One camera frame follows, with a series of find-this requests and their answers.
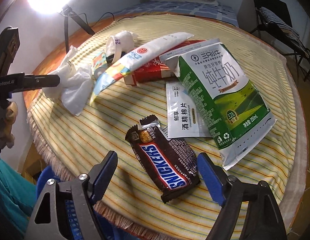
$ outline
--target snickers wrapper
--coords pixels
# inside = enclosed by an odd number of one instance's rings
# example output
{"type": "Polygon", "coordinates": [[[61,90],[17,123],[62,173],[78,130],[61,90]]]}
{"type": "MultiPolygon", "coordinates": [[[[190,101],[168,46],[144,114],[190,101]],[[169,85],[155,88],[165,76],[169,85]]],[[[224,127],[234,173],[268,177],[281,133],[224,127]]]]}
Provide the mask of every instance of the snickers wrapper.
{"type": "Polygon", "coordinates": [[[140,120],[142,129],[131,127],[126,133],[136,158],[163,192],[164,203],[177,198],[199,183],[196,155],[183,138],[167,139],[158,118],[140,120]]]}

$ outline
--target red packaging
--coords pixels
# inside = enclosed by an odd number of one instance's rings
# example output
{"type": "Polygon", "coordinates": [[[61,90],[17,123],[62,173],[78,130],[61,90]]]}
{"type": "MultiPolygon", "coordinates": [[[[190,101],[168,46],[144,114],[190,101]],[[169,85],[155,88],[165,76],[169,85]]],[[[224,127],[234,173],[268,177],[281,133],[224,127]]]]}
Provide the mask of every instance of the red packaging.
{"type": "MultiPolygon", "coordinates": [[[[190,44],[198,43],[200,41],[184,41],[181,44],[170,49],[178,49],[190,44]]],[[[156,81],[162,78],[174,77],[174,73],[164,63],[159,60],[159,57],[151,60],[139,69],[134,71],[133,74],[124,77],[126,85],[137,86],[138,83],[144,83],[149,81],[156,81]]]]}

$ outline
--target chair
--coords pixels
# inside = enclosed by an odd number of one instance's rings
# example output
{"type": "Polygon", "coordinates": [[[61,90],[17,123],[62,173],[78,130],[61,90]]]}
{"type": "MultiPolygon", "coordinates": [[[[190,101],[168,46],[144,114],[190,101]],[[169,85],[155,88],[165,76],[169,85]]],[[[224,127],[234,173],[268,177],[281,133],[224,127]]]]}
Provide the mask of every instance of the chair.
{"type": "MultiPolygon", "coordinates": [[[[283,54],[283,56],[294,56],[295,57],[295,63],[296,63],[296,71],[297,71],[297,83],[299,80],[299,68],[300,63],[303,58],[305,58],[309,64],[310,64],[310,50],[308,48],[305,48],[302,43],[304,50],[301,49],[299,46],[297,46],[295,43],[292,42],[292,40],[282,31],[282,29],[274,24],[274,23],[267,23],[266,19],[263,17],[263,15],[260,13],[260,8],[265,7],[272,11],[274,14],[276,14],[282,21],[284,21],[287,25],[292,27],[291,17],[289,10],[287,8],[286,3],[280,1],[280,0],[254,0],[255,5],[255,11],[256,11],[256,18],[258,26],[252,30],[250,33],[254,33],[255,31],[258,31],[259,38],[261,38],[261,31],[266,31],[270,35],[272,35],[277,40],[281,41],[285,45],[287,45],[289,48],[291,48],[294,53],[288,53],[283,54]]],[[[304,77],[304,81],[310,76],[310,70],[304,77]]]]}

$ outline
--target green milk carton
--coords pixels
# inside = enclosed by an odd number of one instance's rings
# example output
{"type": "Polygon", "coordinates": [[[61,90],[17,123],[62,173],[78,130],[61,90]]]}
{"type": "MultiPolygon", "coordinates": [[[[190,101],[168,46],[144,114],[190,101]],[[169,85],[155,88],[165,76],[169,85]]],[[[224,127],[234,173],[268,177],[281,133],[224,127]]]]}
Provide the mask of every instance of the green milk carton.
{"type": "Polygon", "coordinates": [[[276,119],[219,39],[160,56],[193,99],[228,170],[270,131],[276,119]]]}

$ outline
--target colorful wrapper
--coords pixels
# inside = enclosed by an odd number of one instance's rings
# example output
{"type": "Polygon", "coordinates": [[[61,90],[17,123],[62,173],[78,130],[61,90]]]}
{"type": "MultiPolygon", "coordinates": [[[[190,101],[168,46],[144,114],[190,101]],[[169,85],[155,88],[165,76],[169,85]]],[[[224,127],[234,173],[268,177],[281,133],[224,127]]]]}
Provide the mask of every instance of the colorful wrapper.
{"type": "Polygon", "coordinates": [[[94,77],[97,80],[98,77],[105,72],[108,68],[106,54],[102,50],[94,59],[93,59],[93,71],[94,77]]]}
{"type": "Polygon", "coordinates": [[[183,41],[186,41],[192,36],[193,35],[189,33],[173,33],[165,35],[124,55],[99,76],[90,98],[90,105],[94,102],[100,92],[115,83],[115,81],[131,74],[150,60],[163,54],[183,41]]]}

